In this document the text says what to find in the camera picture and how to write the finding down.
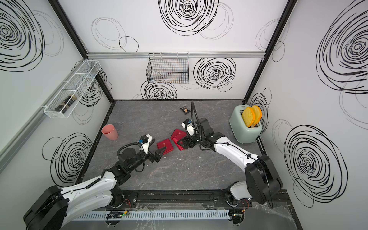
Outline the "red jewelry box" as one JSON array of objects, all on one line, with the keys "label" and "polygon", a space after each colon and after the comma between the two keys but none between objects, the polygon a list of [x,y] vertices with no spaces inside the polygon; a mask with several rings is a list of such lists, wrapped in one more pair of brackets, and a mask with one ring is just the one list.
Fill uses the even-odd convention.
[{"label": "red jewelry box", "polygon": [[171,141],[170,139],[165,139],[159,143],[157,143],[157,148],[158,149],[162,149],[162,148],[165,148],[164,152],[163,152],[163,155],[166,155],[170,152],[172,152],[174,150],[172,144],[171,144]]}]

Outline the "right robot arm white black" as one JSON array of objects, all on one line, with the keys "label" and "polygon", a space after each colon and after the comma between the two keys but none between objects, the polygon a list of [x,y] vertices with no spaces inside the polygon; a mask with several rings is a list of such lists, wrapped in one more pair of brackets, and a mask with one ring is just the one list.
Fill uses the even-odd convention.
[{"label": "right robot arm white black", "polygon": [[207,119],[182,122],[186,137],[178,144],[184,149],[198,145],[225,156],[245,173],[245,181],[238,181],[227,188],[228,201],[253,199],[257,203],[273,203],[273,196],[283,187],[276,168],[267,155],[258,156],[236,145],[224,134],[214,132]]}]

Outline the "red jewelry box base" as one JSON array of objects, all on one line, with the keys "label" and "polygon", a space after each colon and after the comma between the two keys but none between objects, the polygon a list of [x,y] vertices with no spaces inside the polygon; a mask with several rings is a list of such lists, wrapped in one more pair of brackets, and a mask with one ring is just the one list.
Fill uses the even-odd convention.
[{"label": "red jewelry box base", "polygon": [[181,146],[181,145],[179,145],[179,141],[182,139],[182,138],[184,138],[184,137],[186,137],[187,136],[187,133],[186,132],[184,132],[184,131],[182,131],[182,130],[180,130],[180,129],[175,129],[174,130],[174,132],[172,133],[172,135],[171,135],[171,140],[176,144],[176,146],[178,147],[178,149],[180,150],[180,151],[182,151],[182,150],[184,150],[184,148]]}]

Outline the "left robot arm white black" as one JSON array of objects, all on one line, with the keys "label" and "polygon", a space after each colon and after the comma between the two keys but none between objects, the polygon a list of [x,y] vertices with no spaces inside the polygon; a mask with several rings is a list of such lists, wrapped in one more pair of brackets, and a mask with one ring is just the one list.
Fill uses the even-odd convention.
[{"label": "left robot arm white black", "polygon": [[146,161],[159,162],[166,151],[163,146],[151,152],[154,142],[150,135],[141,136],[139,141],[119,148],[118,161],[113,167],[103,169],[99,176],[69,187],[47,188],[24,214],[26,229],[59,230],[90,211],[125,202],[120,186]]}]

